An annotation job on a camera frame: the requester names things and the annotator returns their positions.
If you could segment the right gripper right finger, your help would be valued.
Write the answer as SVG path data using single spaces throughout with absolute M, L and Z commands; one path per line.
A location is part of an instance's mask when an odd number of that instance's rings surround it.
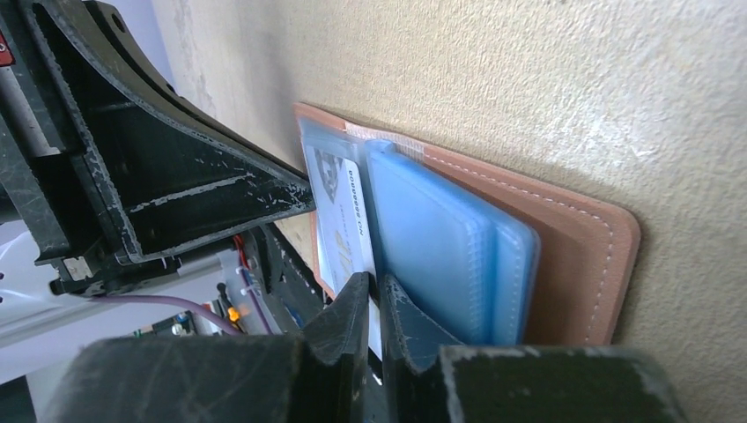
M 616 346 L 459 343 L 393 277 L 380 283 L 394 422 L 683 422 L 663 369 Z

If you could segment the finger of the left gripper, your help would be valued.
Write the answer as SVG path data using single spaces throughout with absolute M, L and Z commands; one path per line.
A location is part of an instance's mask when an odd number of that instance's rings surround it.
M 310 212 L 306 176 L 181 97 L 101 1 L 1 4 L 1 220 L 55 294 L 99 294 Z

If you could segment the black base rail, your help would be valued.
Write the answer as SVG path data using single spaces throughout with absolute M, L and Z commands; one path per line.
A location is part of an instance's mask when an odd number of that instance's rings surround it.
M 326 306 L 326 293 L 312 270 L 274 224 L 242 234 L 245 252 L 263 303 L 282 332 L 296 332 Z

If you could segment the pink leather card holder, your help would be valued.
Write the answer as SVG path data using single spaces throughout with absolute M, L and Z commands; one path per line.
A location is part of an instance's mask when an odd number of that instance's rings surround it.
M 315 106 L 294 114 L 304 147 L 358 165 L 375 276 L 461 341 L 611 341 L 640 243 L 630 212 Z M 312 235 L 334 295 L 317 213 Z

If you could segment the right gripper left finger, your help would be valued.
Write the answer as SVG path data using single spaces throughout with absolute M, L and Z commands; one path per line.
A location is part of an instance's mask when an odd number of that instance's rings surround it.
M 44 422 L 360 422 L 370 277 L 300 331 L 110 338 L 74 359 Z

